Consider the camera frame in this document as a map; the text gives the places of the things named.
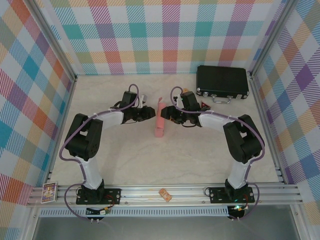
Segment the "small pink object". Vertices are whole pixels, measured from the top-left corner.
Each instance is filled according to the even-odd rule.
[[[165,130],[165,119],[161,117],[161,110],[166,107],[166,104],[164,102],[160,102],[161,100],[162,100],[162,97],[160,97],[158,101],[158,112],[156,115],[155,130],[154,130],[154,135],[156,138],[162,138],[164,136],[164,130]]]

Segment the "purple cable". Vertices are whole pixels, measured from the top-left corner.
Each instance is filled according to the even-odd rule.
[[[69,186],[69,187],[66,189],[66,191],[64,192],[64,203],[65,203],[66,207],[70,210],[70,212],[72,212],[75,216],[77,216],[77,217],[80,218],[80,219],[83,219],[83,220],[86,220],[86,221],[90,221],[88,218],[83,217],[83,216],[80,216],[79,214],[77,214],[75,211],[73,211],[73,210],[71,209],[71,207],[69,206],[69,204],[68,204],[68,202],[67,202],[67,192],[68,192],[71,188],[73,188],[73,187],[75,187],[75,186],[84,185],[84,184],[86,183],[86,181],[87,181],[87,176],[86,176],[84,167],[82,166],[82,163],[81,163],[80,160],[75,159],[75,158],[65,158],[65,157],[62,156],[62,152],[63,152],[63,150],[65,149],[65,147],[67,146],[67,144],[71,141],[71,139],[72,139],[78,132],[80,132],[80,130],[81,130],[90,120],[92,120],[92,119],[94,119],[94,118],[96,118],[96,117],[98,117],[98,116],[101,116],[101,115],[103,115],[103,114],[109,114],[109,113],[112,113],[112,112],[120,112],[120,111],[122,111],[122,110],[125,110],[125,109],[128,109],[128,108],[132,107],[132,106],[136,103],[136,101],[138,100],[138,98],[139,98],[139,88],[138,88],[138,86],[137,86],[136,84],[131,84],[131,85],[129,86],[129,91],[130,91],[130,89],[131,89],[132,86],[134,86],[134,87],[136,88],[136,96],[135,96],[135,99],[134,99],[134,101],[133,101],[132,103],[130,103],[128,106],[125,106],[125,107],[123,107],[123,108],[101,111],[101,112],[96,113],[96,114],[94,114],[93,116],[89,117],[86,121],[84,121],[84,122],[81,124],[81,126],[80,126],[77,130],[74,131],[74,133],[72,133],[72,134],[70,135],[70,137],[64,142],[64,144],[62,145],[62,147],[61,147],[61,149],[60,149],[60,151],[59,151],[59,157],[61,158],[61,160],[67,161],[67,162],[69,162],[69,161],[76,162],[76,163],[78,163],[78,164],[80,165],[80,169],[81,169],[81,172],[82,172],[82,175],[83,175],[83,182],[82,182],[82,183],[76,183],[76,184],[73,184],[73,185]]]
[[[262,154],[250,161],[250,164],[249,164],[248,168],[246,169],[246,172],[245,172],[245,175],[244,175],[244,180],[249,185],[254,185],[256,187],[256,190],[257,190],[257,197],[256,197],[255,204],[252,207],[252,210],[247,215],[242,217],[242,219],[245,218],[246,216],[248,216],[248,215],[250,215],[252,213],[252,211],[258,205],[258,202],[259,202],[259,199],[260,199],[260,190],[258,188],[258,185],[255,184],[255,183],[248,182],[247,178],[248,178],[248,174],[249,174],[249,171],[250,171],[250,168],[251,168],[251,164],[256,162],[256,161],[259,161],[260,159],[262,159],[264,157],[265,153],[266,153],[264,141],[262,140],[260,135],[251,126],[249,126],[247,123],[245,123],[244,121],[242,121],[242,120],[240,120],[240,119],[238,119],[236,117],[227,116],[227,115],[224,115],[224,114],[221,114],[221,113],[217,113],[217,112],[212,112],[212,111],[209,111],[209,112],[208,111],[187,111],[187,110],[183,110],[183,109],[179,108],[177,106],[177,104],[175,103],[174,99],[173,99],[173,92],[174,92],[175,89],[180,89],[181,93],[183,92],[183,89],[180,86],[175,86],[174,88],[172,88],[172,90],[170,92],[171,102],[175,106],[175,108],[178,109],[179,111],[181,111],[183,113],[186,113],[186,114],[210,114],[210,115],[216,115],[216,116],[219,116],[219,117],[222,117],[222,118],[225,118],[225,119],[230,119],[230,120],[233,120],[233,121],[237,121],[237,122],[241,123],[242,125],[244,125],[245,127],[247,127],[253,133],[253,135],[255,135],[255,137],[258,139],[259,143],[261,144]]]

